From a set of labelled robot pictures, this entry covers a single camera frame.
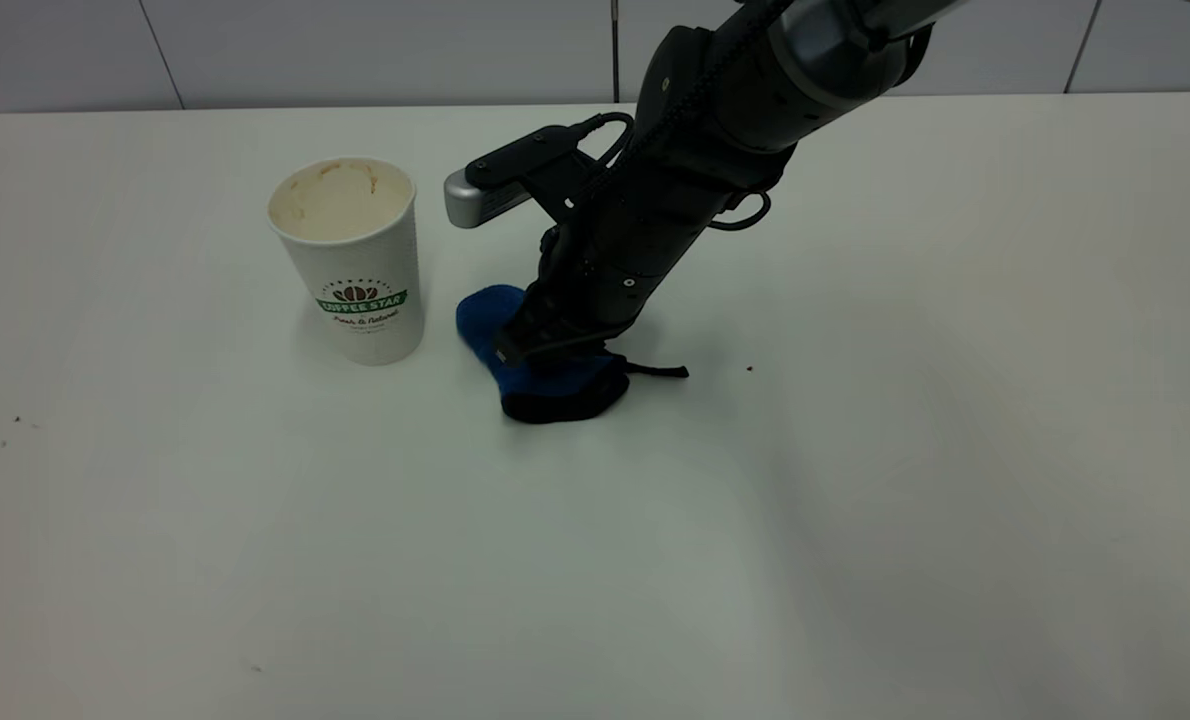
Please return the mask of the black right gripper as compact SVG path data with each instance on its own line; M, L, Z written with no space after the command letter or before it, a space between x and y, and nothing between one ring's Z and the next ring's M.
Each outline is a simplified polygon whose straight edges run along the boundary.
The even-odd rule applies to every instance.
M528 298L493 334L507 367L595 353L631 327L706 225L746 188L743 150L644 150L560 227Z

